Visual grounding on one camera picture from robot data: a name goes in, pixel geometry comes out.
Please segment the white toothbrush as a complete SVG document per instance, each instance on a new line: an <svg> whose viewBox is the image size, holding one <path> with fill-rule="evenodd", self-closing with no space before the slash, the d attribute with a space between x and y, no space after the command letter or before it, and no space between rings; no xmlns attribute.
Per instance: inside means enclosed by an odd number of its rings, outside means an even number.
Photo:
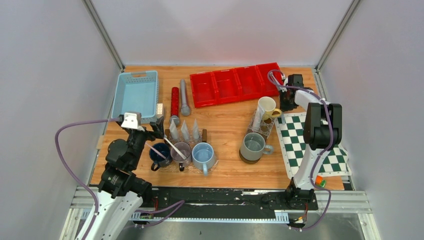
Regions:
<svg viewBox="0 0 424 240"><path fill-rule="evenodd" d="M163 138L174 150L175 152L183 159L185 160L187 157L174 145L172 142L165 136Z"/></svg>

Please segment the cream yellow mug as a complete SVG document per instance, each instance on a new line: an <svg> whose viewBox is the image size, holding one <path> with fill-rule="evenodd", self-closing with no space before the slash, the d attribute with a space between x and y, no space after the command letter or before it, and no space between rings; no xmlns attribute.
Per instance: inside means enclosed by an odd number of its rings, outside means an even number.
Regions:
<svg viewBox="0 0 424 240"><path fill-rule="evenodd" d="M275 100L269 96L263 96L258 100L257 112L263 121L280 117L283 114L283 112L277 108Z"/></svg>

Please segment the dark blue mug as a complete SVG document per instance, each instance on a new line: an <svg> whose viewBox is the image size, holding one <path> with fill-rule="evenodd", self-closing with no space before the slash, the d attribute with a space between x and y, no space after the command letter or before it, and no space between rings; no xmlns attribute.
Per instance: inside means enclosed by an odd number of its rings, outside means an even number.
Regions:
<svg viewBox="0 0 424 240"><path fill-rule="evenodd" d="M160 168L168 167L173 159L170 147L166 143L156 143L149 150L149 157L152 160L151 170L157 171Z"/></svg>

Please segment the grey toothpaste tube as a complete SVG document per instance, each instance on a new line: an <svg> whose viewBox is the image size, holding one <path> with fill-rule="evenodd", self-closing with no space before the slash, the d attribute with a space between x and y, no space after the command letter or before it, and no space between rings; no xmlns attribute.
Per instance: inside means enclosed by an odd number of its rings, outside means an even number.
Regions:
<svg viewBox="0 0 424 240"><path fill-rule="evenodd" d="M186 124L186 121L184 120L181 127L180 127L180 131L182 134L182 137L185 141L189 141L190 140L190 133L189 133L189 129L188 126Z"/></svg>

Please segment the purple grey mug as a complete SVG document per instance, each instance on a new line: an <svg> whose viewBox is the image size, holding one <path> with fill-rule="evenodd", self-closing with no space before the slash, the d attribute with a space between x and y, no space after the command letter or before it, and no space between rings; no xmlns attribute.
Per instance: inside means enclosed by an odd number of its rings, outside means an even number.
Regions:
<svg viewBox="0 0 424 240"><path fill-rule="evenodd" d="M192 148L186 142L176 142L171 148L170 154L180 172L183 172L192 163Z"/></svg>

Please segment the clear textured plastic sheet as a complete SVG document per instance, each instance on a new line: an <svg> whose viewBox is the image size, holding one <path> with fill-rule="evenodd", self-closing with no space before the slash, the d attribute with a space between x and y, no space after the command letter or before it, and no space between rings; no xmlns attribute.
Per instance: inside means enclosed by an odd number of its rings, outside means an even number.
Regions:
<svg viewBox="0 0 424 240"><path fill-rule="evenodd" d="M247 126L245 135L249 133L258 133L264 138L265 141L267 141L274 127L275 118L270 117L267 120L262 120L260 122L259 128L254 128L253 125L255 122L255 117L256 117L256 110L252 114L252 117L251 117L249 125Z"/></svg>

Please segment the light blue mug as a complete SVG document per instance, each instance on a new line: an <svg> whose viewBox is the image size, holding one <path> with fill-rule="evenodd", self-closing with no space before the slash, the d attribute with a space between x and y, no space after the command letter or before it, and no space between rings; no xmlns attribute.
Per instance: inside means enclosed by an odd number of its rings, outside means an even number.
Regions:
<svg viewBox="0 0 424 240"><path fill-rule="evenodd" d="M216 154L213 147L207 142L200 142L192 149L192 163L204 176L216 163Z"/></svg>

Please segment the grey green mug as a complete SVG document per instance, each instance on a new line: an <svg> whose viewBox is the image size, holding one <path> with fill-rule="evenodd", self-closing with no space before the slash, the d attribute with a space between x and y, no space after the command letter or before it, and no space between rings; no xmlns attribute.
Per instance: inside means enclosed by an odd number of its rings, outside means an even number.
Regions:
<svg viewBox="0 0 424 240"><path fill-rule="evenodd" d="M265 139L256 132L246 134L239 149L241 159L248 164L257 163L263 155L273 152L273 146L266 144Z"/></svg>

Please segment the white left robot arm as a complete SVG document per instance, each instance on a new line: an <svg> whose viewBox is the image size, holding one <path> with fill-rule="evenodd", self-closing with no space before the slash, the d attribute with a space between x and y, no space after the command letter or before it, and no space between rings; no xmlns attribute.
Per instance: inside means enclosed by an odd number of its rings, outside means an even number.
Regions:
<svg viewBox="0 0 424 240"><path fill-rule="evenodd" d="M94 193L97 202L81 228L78 240L115 240L130 216L140 206L153 201L152 184L134 173L145 143L163 139L164 117L141 125L138 114L125 113L117 122L128 133L127 139L113 140L107 147L105 170Z"/></svg>

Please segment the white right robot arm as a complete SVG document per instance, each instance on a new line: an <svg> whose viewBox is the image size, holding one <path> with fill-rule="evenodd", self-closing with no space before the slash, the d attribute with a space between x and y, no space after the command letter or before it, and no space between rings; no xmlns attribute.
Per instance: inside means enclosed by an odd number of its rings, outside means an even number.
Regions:
<svg viewBox="0 0 424 240"><path fill-rule="evenodd" d="M286 204L298 209L313 200L318 171L325 157L342 140L343 108L341 104L330 103L305 87L300 74L289 75L279 92L282 111L291 111L298 106L306 110L303 127L305 153L285 195Z"/></svg>

